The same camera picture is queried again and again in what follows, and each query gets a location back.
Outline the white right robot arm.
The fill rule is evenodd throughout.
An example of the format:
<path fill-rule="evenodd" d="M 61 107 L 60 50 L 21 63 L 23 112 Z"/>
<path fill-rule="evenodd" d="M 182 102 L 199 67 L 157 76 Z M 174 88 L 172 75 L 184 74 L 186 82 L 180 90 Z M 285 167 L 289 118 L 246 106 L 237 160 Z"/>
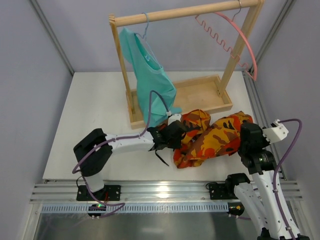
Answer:
<path fill-rule="evenodd" d="M 307 240 L 296 225 L 286 203 L 279 177 L 284 162 L 276 162 L 266 147 L 288 136 L 285 120 L 276 119 L 270 128 L 255 123 L 240 127 L 238 155 L 254 184 L 245 173 L 235 173 L 225 180 L 229 193 L 238 198 L 257 231 L 259 240 Z"/>

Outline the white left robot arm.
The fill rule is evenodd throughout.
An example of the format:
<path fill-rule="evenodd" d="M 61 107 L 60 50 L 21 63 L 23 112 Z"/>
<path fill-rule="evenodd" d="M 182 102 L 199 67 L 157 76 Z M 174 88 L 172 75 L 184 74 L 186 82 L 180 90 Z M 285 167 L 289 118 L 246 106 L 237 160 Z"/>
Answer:
<path fill-rule="evenodd" d="M 157 152 L 163 149 L 179 149 L 187 128 L 179 120 L 160 127 L 148 127 L 142 132 L 106 134 L 96 128 L 73 147 L 77 165 L 72 173 L 80 172 L 90 195 L 101 191 L 104 181 L 100 172 L 110 157 L 136 151 Z"/>

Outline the orange camouflage trousers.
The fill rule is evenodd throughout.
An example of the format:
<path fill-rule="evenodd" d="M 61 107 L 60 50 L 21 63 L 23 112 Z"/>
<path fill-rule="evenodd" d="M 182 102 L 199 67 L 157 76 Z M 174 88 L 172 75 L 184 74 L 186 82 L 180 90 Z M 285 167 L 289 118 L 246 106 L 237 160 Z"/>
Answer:
<path fill-rule="evenodd" d="M 201 109 L 182 115 L 181 123 L 186 127 L 186 134 L 181 147 L 173 154 L 178 169 L 199 167 L 207 159 L 235 154 L 241 143 L 241 125 L 252 123 L 253 118 L 239 111 L 213 123 L 210 121 L 211 116 Z"/>

